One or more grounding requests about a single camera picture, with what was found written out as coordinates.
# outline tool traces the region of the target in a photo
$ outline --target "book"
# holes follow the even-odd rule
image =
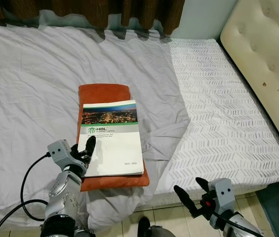
[[[85,177],[143,174],[144,164],[134,100],[84,104],[78,150],[90,136],[95,149]]]

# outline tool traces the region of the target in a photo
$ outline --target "bed frame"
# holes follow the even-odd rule
[[[220,40],[279,132],[279,0],[239,0]]]

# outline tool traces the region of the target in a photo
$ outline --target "city photo on cover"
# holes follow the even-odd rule
[[[109,124],[128,122],[138,122],[136,104],[112,107],[84,108],[81,124]]]

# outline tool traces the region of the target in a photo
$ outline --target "curtain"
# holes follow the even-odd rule
[[[184,0],[0,0],[0,20],[4,10],[20,19],[39,16],[40,10],[52,10],[58,16],[81,14],[98,28],[108,26],[108,15],[121,13],[121,25],[136,17],[144,29],[160,20],[163,32],[170,35],[179,26]]]

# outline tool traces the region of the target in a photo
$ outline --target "folded towel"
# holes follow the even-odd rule
[[[78,137],[79,141],[81,117],[83,104],[110,103],[116,101],[130,100],[128,86],[119,84],[88,84],[79,86],[79,120]],[[149,177],[145,168],[142,175],[120,175],[88,177],[82,179],[81,191],[90,191],[95,189],[142,187],[149,185]]]

